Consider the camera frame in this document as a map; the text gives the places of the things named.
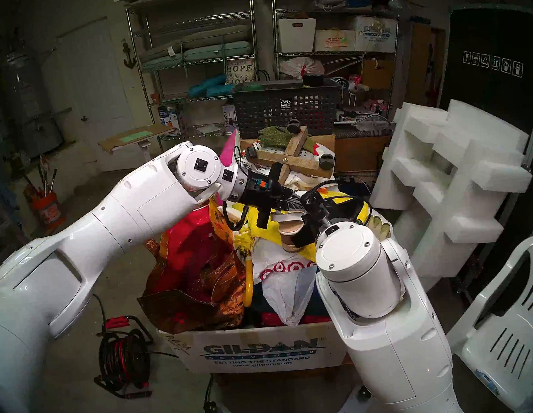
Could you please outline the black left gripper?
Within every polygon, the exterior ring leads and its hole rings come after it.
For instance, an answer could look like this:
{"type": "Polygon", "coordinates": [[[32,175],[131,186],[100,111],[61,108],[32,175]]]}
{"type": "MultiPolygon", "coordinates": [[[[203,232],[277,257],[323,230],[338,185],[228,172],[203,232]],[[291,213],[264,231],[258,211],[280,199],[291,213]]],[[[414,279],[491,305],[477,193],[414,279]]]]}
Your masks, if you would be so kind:
{"type": "Polygon", "coordinates": [[[268,175],[248,170],[246,187],[240,197],[240,203],[258,210],[256,225],[266,229],[271,217],[273,220],[302,217],[302,211],[290,210],[290,206],[303,205],[303,194],[294,194],[280,184],[282,165],[274,163],[268,175]]]}

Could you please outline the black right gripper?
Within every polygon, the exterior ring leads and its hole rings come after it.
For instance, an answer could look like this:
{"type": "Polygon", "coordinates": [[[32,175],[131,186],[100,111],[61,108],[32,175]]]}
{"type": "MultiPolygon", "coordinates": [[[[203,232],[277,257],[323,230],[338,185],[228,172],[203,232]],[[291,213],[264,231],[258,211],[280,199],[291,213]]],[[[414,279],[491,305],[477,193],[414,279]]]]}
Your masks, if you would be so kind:
{"type": "Polygon", "coordinates": [[[341,218],[332,216],[327,208],[326,200],[317,190],[306,192],[300,196],[299,200],[304,214],[302,215],[302,228],[293,236],[293,244],[296,248],[315,244],[326,229],[341,222],[341,218]]]}

